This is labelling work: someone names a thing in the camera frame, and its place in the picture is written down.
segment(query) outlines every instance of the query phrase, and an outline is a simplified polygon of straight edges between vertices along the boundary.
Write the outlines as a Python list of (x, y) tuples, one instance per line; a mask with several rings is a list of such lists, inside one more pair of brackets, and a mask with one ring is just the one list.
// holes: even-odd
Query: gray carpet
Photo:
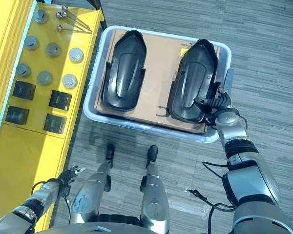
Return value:
[[(54, 2), (91, 7), (85, 0)], [(102, 5), (108, 26), (206, 38), (230, 47), (233, 106), (248, 119), (250, 138), (280, 187), (280, 207), (293, 222), (293, 0), (103, 0)], [(168, 138), (96, 123), (83, 113), (75, 129), (67, 165), (88, 169), (72, 184), (71, 201), (103, 162), (105, 146), (112, 142), (112, 190), (104, 194), (101, 213), (139, 216), (139, 186), (151, 144), (159, 147), (157, 165), (168, 192), (171, 234), (207, 231), (209, 207), (185, 189), (197, 188), (213, 203), (227, 202), (222, 182), (201, 164), (226, 163), (219, 141), (198, 144)], [(66, 224), (67, 217), (61, 201), (52, 225)], [(228, 233), (231, 225), (232, 214), (214, 213), (213, 234)]]

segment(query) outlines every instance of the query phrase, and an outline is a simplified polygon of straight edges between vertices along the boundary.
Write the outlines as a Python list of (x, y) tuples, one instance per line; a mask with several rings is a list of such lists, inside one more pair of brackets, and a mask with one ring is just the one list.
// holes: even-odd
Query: yellow shelf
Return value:
[[(38, 3), (36, 10), (38, 9), (46, 11), (48, 21), (45, 24), (37, 24), (32, 20), (30, 24), (27, 35), (35, 36), (39, 41), (39, 47), (36, 50), (23, 48), (20, 63), (26, 63), (31, 68), (31, 75), (27, 78), (14, 77), (0, 130), (0, 218), (21, 205), (30, 196), (33, 184), (57, 177), (62, 172), (94, 43), (100, 22), (104, 20), (101, 10), (72, 7), (70, 11), (90, 26), (92, 34), (58, 32), (58, 24), (61, 24), (63, 28), (71, 28), (61, 19), (55, 18), (56, 11), (61, 10), (61, 7)], [(56, 58), (49, 57), (45, 52), (50, 42), (57, 43), (61, 48), (61, 53)], [(73, 47), (83, 51), (82, 62), (70, 61), (68, 53)], [(37, 75), (42, 70), (49, 71), (53, 76), (53, 81), (48, 86), (37, 83)], [(66, 89), (63, 86), (62, 78), (65, 74), (73, 74), (77, 78), (77, 87)], [(12, 96), (16, 80), (36, 86), (33, 100)], [(49, 106), (52, 90), (71, 95), (67, 111)], [(29, 110), (25, 125), (4, 121), (8, 106)], [(57, 134), (43, 130), (47, 114), (66, 118), (63, 133)], [(49, 209), (37, 223), (36, 231), (49, 227), (52, 209)]]
[(32, 2), (0, 1), (0, 114)]

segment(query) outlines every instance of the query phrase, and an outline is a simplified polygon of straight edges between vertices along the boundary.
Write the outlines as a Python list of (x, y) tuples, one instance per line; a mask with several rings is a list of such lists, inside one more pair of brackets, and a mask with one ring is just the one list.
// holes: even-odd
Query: cardboard box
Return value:
[[(116, 42), (125, 34), (124, 30), (115, 30), (109, 46), (106, 61), (111, 62)], [(101, 76), (100, 92), (97, 95), (95, 109), (102, 114), (114, 115), (148, 124), (162, 125), (168, 128), (203, 133), (207, 130), (204, 123), (185, 123), (173, 119), (167, 111), (167, 102), (171, 83), (176, 79), (179, 63), (192, 42), (143, 34), (146, 44), (146, 69), (137, 106), (134, 110), (121, 112), (112, 110), (101, 101), (105, 68)], [(220, 49), (215, 47), (217, 57)]]

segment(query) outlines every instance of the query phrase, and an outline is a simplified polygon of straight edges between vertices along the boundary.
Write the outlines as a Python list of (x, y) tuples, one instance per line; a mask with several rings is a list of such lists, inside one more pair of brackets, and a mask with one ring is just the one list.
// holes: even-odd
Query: metal rod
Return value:
[(68, 6), (67, 5), (63, 5), (62, 6), (62, 14), (64, 17), (70, 17), (72, 18), (72, 20), (78, 22), (79, 24), (82, 24), (86, 29), (88, 29), (89, 31), (90, 30), (90, 27), (85, 23), (83, 22), (81, 19), (79, 19), (77, 16), (75, 16), (72, 12), (70, 12), (68, 10)]
[(68, 19), (64, 18), (63, 15), (62, 15), (62, 13), (61, 13), (60, 11), (57, 11), (57, 12), (55, 13), (55, 17), (56, 17), (56, 18), (59, 18), (59, 19), (63, 19), (63, 20), (65, 20), (69, 25), (72, 25), (73, 27), (76, 27), (76, 28), (78, 28), (78, 29), (80, 29), (80, 30), (82, 30), (82, 31), (85, 32), (84, 29), (78, 27), (77, 25), (75, 25), (74, 23), (72, 23), (71, 21), (69, 21)]
[(76, 33), (88, 33), (88, 34), (91, 33), (91, 32), (85, 32), (85, 31), (74, 30), (74, 29), (69, 29), (69, 28), (63, 28), (62, 25), (60, 25), (60, 24), (58, 24), (57, 29), (59, 32), (62, 32), (63, 30), (65, 30), (65, 31), (72, 31), (72, 32), (76, 32)]

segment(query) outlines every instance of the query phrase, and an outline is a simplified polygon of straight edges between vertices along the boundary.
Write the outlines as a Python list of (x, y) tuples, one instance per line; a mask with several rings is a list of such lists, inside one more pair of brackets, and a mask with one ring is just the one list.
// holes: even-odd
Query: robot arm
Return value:
[(37, 221), (59, 197), (69, 194), (70, 186), (68, 184), (72, 182), (72, 178), (84, 170), (85, 167), (74, 166), (62, 172), (57, 179), (49, 179), (21, 206), (0, 219), (0, 234), (34, 233)]
[(293, 226), (279, 208), (280, 192), (265, 160), (248, 138), (239, 112), (220, 88), (213, 100), (197, 105), (216, 109), (209, 122), (215, 126), (226, 153), (229, 171), (222, 181), (228, 200), (237, 207), (232, 234), (293, 234)]

